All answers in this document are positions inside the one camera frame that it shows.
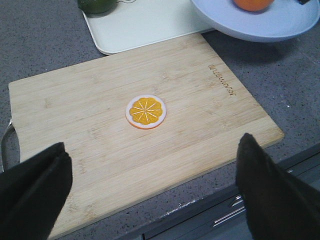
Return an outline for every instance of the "speckled countertop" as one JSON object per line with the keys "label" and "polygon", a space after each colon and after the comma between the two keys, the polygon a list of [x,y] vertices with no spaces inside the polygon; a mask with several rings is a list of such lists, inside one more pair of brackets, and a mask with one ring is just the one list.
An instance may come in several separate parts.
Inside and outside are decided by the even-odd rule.
{"label": "speckled countertop", "polygon": [[[76,0],[1,0],[0,135],[11,112],[12,81],[101,58]],[[284,131],[266,151],[279,162],[320,142],[320,23],[278,43],[254,43],[218,31],[203,35]],[[12,162],[18,143],[7,144]],[[112,240],[192,205],[235,182],[235,164],[198,177],[61,240]]]}

